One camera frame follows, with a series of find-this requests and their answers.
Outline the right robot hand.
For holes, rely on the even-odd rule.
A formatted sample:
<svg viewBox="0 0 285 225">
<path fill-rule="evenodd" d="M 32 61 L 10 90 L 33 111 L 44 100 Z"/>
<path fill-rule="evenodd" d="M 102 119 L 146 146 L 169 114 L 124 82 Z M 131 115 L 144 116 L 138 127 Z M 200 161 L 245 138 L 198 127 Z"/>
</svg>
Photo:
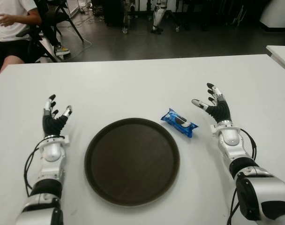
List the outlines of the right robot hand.
<svg viewBox="0 0 285 225">
<path fill-rule="evenodd" d="M 211 97 L 208 97 L 208 100 L 213 105 L 208 105 L 198 99 L 192 99 L 192 104 L 204 110 L 216 121 L 216 123 L 222 121 L 232 122 L 230 109 L 223 93 L 214 84 L 207 83 L 207 87 L 208 93 L 211 94 Z"/>
</svg>

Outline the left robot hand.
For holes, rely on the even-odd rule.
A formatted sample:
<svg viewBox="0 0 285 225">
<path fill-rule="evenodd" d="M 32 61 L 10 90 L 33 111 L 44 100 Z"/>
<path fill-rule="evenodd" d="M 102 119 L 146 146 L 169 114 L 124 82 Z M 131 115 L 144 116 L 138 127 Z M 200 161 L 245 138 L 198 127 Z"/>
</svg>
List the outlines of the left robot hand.
<svg viewBox="0 0 285 225">
<path fill-rule="evenodd" d="M 61 116 L 57 117 L 59 110 L 55 109 L 56 95 L 51 95 L 45 102 L 43 108 L 42 127 L 45 137 L 60 136 L 61 130 L 65 127 L 69 116 L 72 114 L 72 106 L 68 105 Z"/>
</svg>

